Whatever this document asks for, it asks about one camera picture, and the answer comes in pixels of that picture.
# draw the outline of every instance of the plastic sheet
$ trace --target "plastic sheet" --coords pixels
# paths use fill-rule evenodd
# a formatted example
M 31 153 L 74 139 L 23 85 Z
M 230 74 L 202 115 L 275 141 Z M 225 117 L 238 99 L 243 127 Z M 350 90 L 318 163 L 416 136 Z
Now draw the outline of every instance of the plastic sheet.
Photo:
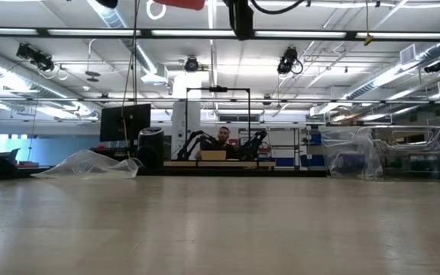
M 440 180 L 439 126 L 320 127 L 319 130 L 325 165 L 333 177 Z
M 41 179 L 130 179 L 137 175 L 141 163 L 137 159 L 118 162 L 90 150 L 80 150 L 45 172 L 32 176 Z

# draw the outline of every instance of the computer monitor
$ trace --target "computer monitor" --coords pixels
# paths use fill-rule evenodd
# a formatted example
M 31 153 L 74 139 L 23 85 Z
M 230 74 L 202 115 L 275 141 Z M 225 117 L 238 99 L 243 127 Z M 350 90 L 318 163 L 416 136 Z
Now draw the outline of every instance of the computer monitor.
M 121 110 L 122 107 L 102 110 L 100 141 L 124 141 L 124 120 L 127 127 L 128 141 L 137 140 L 138 133 L 142 129 L 150 127 L 150 104 L 123 107 L 123 118 Z

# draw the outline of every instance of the ceiling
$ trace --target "ceiling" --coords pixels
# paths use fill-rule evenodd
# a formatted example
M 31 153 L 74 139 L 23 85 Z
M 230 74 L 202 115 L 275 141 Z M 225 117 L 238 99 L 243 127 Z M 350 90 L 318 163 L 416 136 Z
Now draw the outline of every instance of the ceiling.
M 337 4 L 334 1 L 312 1 L 312 7 L 300 5 L 283 15 L 264 15 L 254 12 L 254 28 L 296 29 L 296 30 L 365 30 L 366 10 L 357 8 L 330 8 L 315 6 L 318 4 Z M 364 2 L 344 2 L 361 4 Z M 377 26 L 378 31 L 440 31 L 440 2 L 408 1 L 406 6 L 394 13 L 387 6 L 374 7 L 369 1 L 368 23 L 370 29 Z M 434 8 L 415 8 L 434 5 Z M 279 9 L 280 6 L 267 6 Z M 134 21 L 134 1 L 120 0 L 118 11 L 130 26 Z M 152 4 L 150 11 L 158 14 L 161 7 Z M 0 27 L 34 28 L 105 28 L 101 18 L 93 11 L 86 0 L 46 0 L 46 1 L 2 1 L 0 0 Z M 141 1 L 137 18 L 138 28 L 209 28 L 208 7 L 202 11 L 190 11 L 168 7 L 166 14 L 158 20 L 147 15 L 147 1 Z M 228 10 L 217 7 L 216 28 L 229 28 Z M 66 80 L 57 77 L 51 79 L 57 85 L 67 88 L 77 95 L 99 97 L 108 94 L 121 98 L 125 87 L 132 90 L 129 79 L 125 85 L 130 52 L 119 40 L 95 40 L 91 46 L 88 69 L 89 39 L 54 39 L 0 37 L 0 55 L 34 72 L 35 67 L 28 62 L 21 62 L 16 56 L 20 43 L 29 43 L 38 50 L 51 54 L 53 61 L 66 68 L 70 74 Z M 140 40 L 144 52 L 155 62 L 163 63 L 175 76 L 180 71 L 180 60 L 187 56 L 197 56 L 199 62 L 209 70 L 211 67 L 211 47 L 209 40 Z M 269 94 L 273 97 L 330 99 L 333 88 L 353 86 L 381 68 L 389 66 L 400 58 L 400 51 L 408 47 L 408 42 L 373 42 L 364 46 L 361 42 L 340 41 L 297 41 L 297 40 L 217 40 L 217 84 L 220 86 L 251 88 L 253 98 L 262 98 Z M 282 82 L 277 75 L 280 56 L 288 46 L 294 46 L 303 54 L 304 71 L 301 75 L 290 77 Z M 317 77 L 332 69 L 322 77 Z M 92 70 L 102 74 L 99 82 L 89 82 L 85 71 Z M 209 85 L 209 72 L 198 73 L 204 86 Z M 419 82 L 416 74 L 408 75 L 397 81 L 387 83 L 387 88 L 407 89 Z M 139 80 L 137 84 L 140 97 L 170 97 L 164 86 L 146 85 Z M 220 95 L 224 97 L 245 97 L 241 92 Z M 208 92 L 203 97 L 209 98 Z M 157 108 L 170 108 L 171 103 L 157 103 Z M 220 108 L 232 108 L 220 104 Z M 292 104 L 288 108 L 308 109 L 311 104 Z

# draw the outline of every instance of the metal frame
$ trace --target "metal frame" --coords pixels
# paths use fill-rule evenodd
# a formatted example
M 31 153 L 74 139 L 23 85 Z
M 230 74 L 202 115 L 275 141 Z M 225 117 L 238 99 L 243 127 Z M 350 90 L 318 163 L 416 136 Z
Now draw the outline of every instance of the metal frame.
M 62 28 L 62 27 L 0 27 L 0 37 L 33 37 L 33 38 L 62 38 L 62 39 L 122 39 L 132 38 L 133 28 Z M 155 34 L 154 31 L 201 31 L 198 34 Z M 257 35 L 259 31 L 276 31 L 278 33 L 285 32 L 286 35 Z M 303 33 L 303 35 L 296 36 L 293 33 Z M 344 33 L 343 36 L 336 37 L 334 33 Z M 253 30 L 250 40 L 330 40 L 330 41 L 364 41 L 365 37 L 358 34 L 365 34 L 366 31 L 330 31 L 330 30 Z M 234 32 L 229 29 L 166 29 L 166 28 L 141 28 L 137 29 L 137 38 L 140 39 L 207 39 L 207 40 L 237 40 Z M 440 34 L 440 32 L 418 32 L 405 31 L 405 34 L 421 34 L 420 37 L 413 36 L 399 36 L 395 31 L 371 31 L 374 36 L 373 41 L 387 41 L 387 42 L 440 42 L 439 38 L 433 38 L 433 34 Z M 378 34 L 389 35 L 389 37 L 378 37 Z
M 202 88 L 186 88 L 186 131 L 185 131 L 185 140 L 188 140 L 188 94 L 189 91 L 209 91 L 209 92 L 228 92 L 228 91 L 245 91 L 247 92 L 247 115 L 248 115 L 248 120 L 247 120 L 247 125 L 248 125 L 248 134 L 249 137 L 251 136 L 251 89 L 250 88 L 227 88 L 227 87 L 220 87 L 220 86 L 216 86 L 216 87 L 202 87 Z
M 201 90 L 209 91 L 210 88 L 201 88 Z M 229 88 L 229 91 L 245 91 L 242 88 Z M 385 99 L 251 99 L 249 89 L 249 99 L 187 99 L 189 102 L 238 102 L 238 103 L 371 103 L 371 104 L 414 104 L 414 105 L 426 105 L 426 104 L 440 104 L 440 100 L 385 100 Z M 36 98 L 22 98 L 22 97 L 0 97 L 2 101 L 10 102 L 123 102 L 123 99 L 95 99 L 95 98 L 52 98 L 52 99 L 36 99 Z M 127 102 L 185 102 L 186 99 L 126 99 Z

